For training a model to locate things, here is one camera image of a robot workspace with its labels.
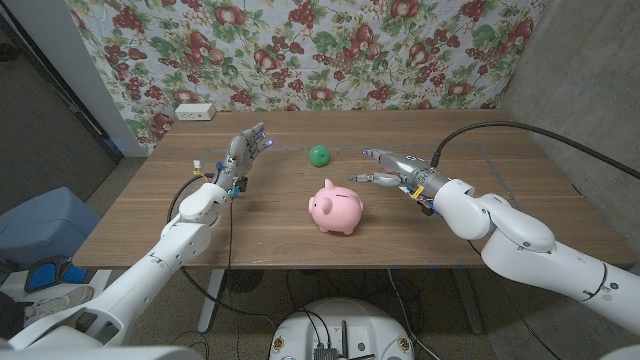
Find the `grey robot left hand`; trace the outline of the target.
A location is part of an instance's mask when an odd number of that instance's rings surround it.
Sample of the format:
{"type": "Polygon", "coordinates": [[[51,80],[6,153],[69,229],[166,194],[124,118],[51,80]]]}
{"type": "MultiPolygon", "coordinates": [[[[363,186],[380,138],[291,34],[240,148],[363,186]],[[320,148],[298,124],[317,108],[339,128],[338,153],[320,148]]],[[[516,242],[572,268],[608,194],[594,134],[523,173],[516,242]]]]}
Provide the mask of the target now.
{"type": "Polygon", "coordinates": [[[254,160],[272,144],[266,139],[263,122],[233,137],[214,183],[226,190],[231,189],[237,180],[247,176],[254,160]]]}

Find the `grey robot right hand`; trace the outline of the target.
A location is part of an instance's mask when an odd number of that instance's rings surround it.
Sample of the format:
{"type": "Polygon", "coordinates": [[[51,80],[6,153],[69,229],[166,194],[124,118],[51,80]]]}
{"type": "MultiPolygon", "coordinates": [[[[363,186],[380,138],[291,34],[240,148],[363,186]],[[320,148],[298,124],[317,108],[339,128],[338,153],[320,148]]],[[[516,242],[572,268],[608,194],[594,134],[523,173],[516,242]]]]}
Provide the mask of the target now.
{"type": "Polygon", "coordinates": [[[411,197],[433,199],[437,192],[450,181],[424,160],[412,155],[402,155],[382,149],[366,149],[363,154],[377,161],[384,172],[352,175],[349,183],[372,183],[383,187],[405,187],[411,197]]]}

